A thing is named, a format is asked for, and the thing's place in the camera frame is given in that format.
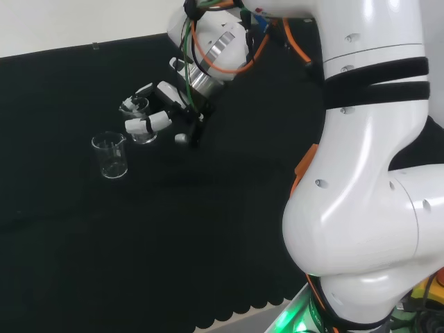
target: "orange cable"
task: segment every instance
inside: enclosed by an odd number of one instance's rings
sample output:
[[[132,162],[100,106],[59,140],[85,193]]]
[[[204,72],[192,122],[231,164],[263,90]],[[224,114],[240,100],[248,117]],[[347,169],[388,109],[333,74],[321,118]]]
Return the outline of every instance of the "orange cable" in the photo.
[[[202,58],[204,59],[204,61],[213,69],[221,72],[221,73],[225,73],[225,74],[239,74],[239,73],[244,73],[245,71],[248,71],[252,65],[253,65],[253,61],[251,60],[247,65],[245,65],[242,68],[239,69],[235,69],[234,71],[230,71],[227,69],[222,69],[220,67],[217,67],[214,63],[212,63],[212,61],[210,59],[208,59],[208,57],[203,53],[202,48],[200,47],[199,41],[197,40],[197,35],[196,35],[196,27],[195,27],[195,23],[192,22],[191,23],[191,34],[193,35],[194,38],[194,44],[196,45],[197,49],[199,50],[200,55],[202,56]],[[255,54],[255,61],[260,57],[262,51],[264,50],[264,47],[266,45],[266,43],[269,40],[269,36],[266,35],[264,37],[264,40],[262,40],[261,45],[259,46],[256,54]]]
[[[225,7],[231,7],[233,5],[234,5],[233,1],[224,1],[224,2],[218,3],[214,7],[211,6],[210,8],[225,8]]]
[[[284,29],[285,33],[287,34],[287,38],[289,40],[290,45],[293,47],[294,51],[298,53],[298,55],[305,61],[305,62],[311,62],[310,57],[305,54],[305,52],[299,47],[298,43],[293,38],[293,35],[291,34],[291,29],[289,25],[289,20],[284,18],[282,19],[284,22]]]

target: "green light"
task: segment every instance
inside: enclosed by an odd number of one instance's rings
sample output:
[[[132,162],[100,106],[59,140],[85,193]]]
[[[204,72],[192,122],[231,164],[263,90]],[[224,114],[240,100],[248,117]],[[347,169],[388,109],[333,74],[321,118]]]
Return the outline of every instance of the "green light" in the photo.
[[[289,321],[285,320],[285,319],[287,319],[288,316],[289,316],[288,311],[282,312],[282,314],[280,315],[280,317],[276,321],[276,328],[278,328],[278,329],[285,328],[285,326],[287,326],[287,324],[289,323]]]
[[[294,327],[294,333],[296,332],[305,332],[307,331],[307,326],[305,326],[304,323],[299,323],[297,326]]]

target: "black strap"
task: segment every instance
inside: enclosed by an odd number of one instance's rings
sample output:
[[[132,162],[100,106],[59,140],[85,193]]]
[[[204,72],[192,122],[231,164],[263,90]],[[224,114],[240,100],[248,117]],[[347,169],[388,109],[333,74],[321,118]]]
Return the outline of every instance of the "black strap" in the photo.
[[[426,57],[399,59],[340,73],[325,80],[325,86],[328,89],[366,87],[428,73],[429,61]]]
[[[430,98],[429,82],[383,82],[424,76],[428,73],[429,61],[426,57],[394,60],[346,71],[325,81],[325,107],[333,109],[427,100]]]
[[[357,105],[420,101],[429,98],[430,83],[427,81],[383,83],[350,89],[324,89],[324,104],[327,110]]]

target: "black cable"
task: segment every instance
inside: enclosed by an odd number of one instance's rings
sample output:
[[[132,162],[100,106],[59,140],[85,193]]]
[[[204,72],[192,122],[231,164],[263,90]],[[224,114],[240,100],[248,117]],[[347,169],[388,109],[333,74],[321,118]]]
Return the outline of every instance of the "black cable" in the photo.
[[[424,312],[432,312],[432,311],[430,311],[430,309],[426,308],[426,305],[427,305],[427,299],[429,298],[429,294],[430,294],[430,287],[432,286],[432,283],[435,280],[435,277],[437,275],[438,275],[438,272],[431,275],[427,281],[427,284],[425,285],[424,295],[422,296],[422,305],[421,305],[421,308],[417,311],[416,318],[415,318],[415,328],[416,328],[417,333],[422,332],[421,317],[424,314]]]
[[[182,27],[182,32],[180,34],[180,45],[179,45],[179,50],[182,50],[183,47],[183,43],[185,42],[185,37],[183,36],[183,31],[185,29],[185,25],[187,24],[187,20],[185,20],[185,22],[183,22],[183,27]],[[191,104],[189,105],[185,99],[182,96],[182,92],[179,90],[179,74],[178,74],[178,67],[179,67],[179,58],[176,58],[176,63],[174,64],[174,71],[176,72],[176,89],[178,91],[179,94],[179,98],[182,101],[183,105],[185,105],[185,108],[190,107],[191,108]]]
[[[197,21],[194,21],[194,28],[197,30]],[[193,61],[194,61],[194,63],[196,64],[197,68],[199,68],[200,71],[201,71],[202,73],[204,73],[206,76],[211,77],[211,76],[207,73],[207,71],[205,71],[205,70],[203,69],[203,67],[200,65],[199,61],[197,61],[196,50],[195,50],[195,41],[194,41],[194,38],[193,38],[192,35],[191,35],[191,53],[193,53]]]

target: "wire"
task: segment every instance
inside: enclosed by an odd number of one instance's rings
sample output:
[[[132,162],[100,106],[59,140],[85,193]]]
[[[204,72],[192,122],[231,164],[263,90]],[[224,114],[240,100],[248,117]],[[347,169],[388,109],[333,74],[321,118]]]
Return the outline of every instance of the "wire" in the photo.
[[[196,45],[196,43],[194,42],[194,38],[191,37],[191,54],[193,55],[193,61],[194,61],[194,64],[196,64],[196,66],[200,69],[200,71],[201,71],[202,73],[204,73],[206,76],[211,77],[211,76],[207,73],[207,71],[202,67],[202,65],[199,63],[199,61],[197,60],[197,57],[196,57],[196,47],[195,47],[195,45]]]
[[[211,7],[211,6],[215,6],[218,3],[222,2],[222,0],[210,0],[210,1],[204,1],[201,2],[198,7],[202,8],[202,7]]]
[[[188,46],[188,36],[189,36],[190,23],[189,19],[187,20],[187,30],[185,31],[185,41],[183,44],[183,56],[185,62],[185,86],[187,87],[187,96],[189,99],[189,104],[193,109],[196,110],[196,106],[194,105],[193,98],[191,97],[191,88],[189,87],[189,69],[188,69],[188,60],[187,60],[187,46]]]
[[[217,5],[218,7],[228,7],[234,5],[233,1],[222,1],[222,0],[212,0],[206,1],[199,4],[199,8],[213,7]]]
[[[185,20],[183,22],[182,32],[180,34],[179,50],[182,50],[183,43],[185,41],[185,38],[183,37],[183,31],[185,30],[185,24],[187,24],[187,20]],[[179,68],[179,59],[176,58],[176,63],[174,64],[174,70],[176,72],[176,90],[178,91],[178,95],[179,95],[180,100],[182,101],[183,105],[185,105],[185,108],[186,108],[188,106],[188,103],[185,101],[185,99],[182,96],[182,92],[179,90],[178,68]]]
[[[197,39],[197,35],[196,35],[196,25],[195,25],[194,22],[191,23],[191,34],[193,35],[194,42],[196,43],[196,46],[197,46],[197,49],[199,50],[200,55],[202,56],[202,58],[204,59],[204,61],[205,61],[210,67],[212,67],[213,69],[215,69],[215,70],[217,70],[217,71],[219,71],[219,72],[221,72],[221,73],[225,73],[225,74],[239,74],[239,73],[244,73],[245,71],[248,71],[248,70],[252,67],[252,65],[253,65],[253,61],[252,61],[252,60],[251,60],[247,65],[245,65],[244,67],[241,67],[241,68],[239,68],[239,69],[235,69],[234,71],[230,71],[230,70],[227,70],[227,69],[222,69],[222,68],[220,68],[220,67],[217,67],[217,66],[216,66],[215,64],[213,64],[212,61],[211,61],[210,59],[208,59],[208,57],[203,53],[203,50],[202,50],[202,48],[200,47],[199,41],[198,41],[198,39]],[[270,37],[269,37],[268,35],[266,35],[266,36],[264,37],[264,40],[262,40],[262,43],[261,43],[261,45],[259,46],[259,48],[258,48],[258,50],[257,50],[257,52],[256,52],[256,54],[255,54],[255,60],[257,60],[257,59],[260,57],[260,55],[261,55],[262,51],[264,50],[264,47],[265,47],[266,43],[268,42],[269,38],[270,38]]]
[[[284,22],[284,29],[287,35],[287,39],[289,40],[289,43],[293,47],[294,51],[296,51],[305,62],[311,62],[310,57],[305,54],[305,52],[299,47],[298,43],[296,43],[296,41],[294,40],[293,35],[291,34],[289,20],[284,18],[282,19],[282,21]]]

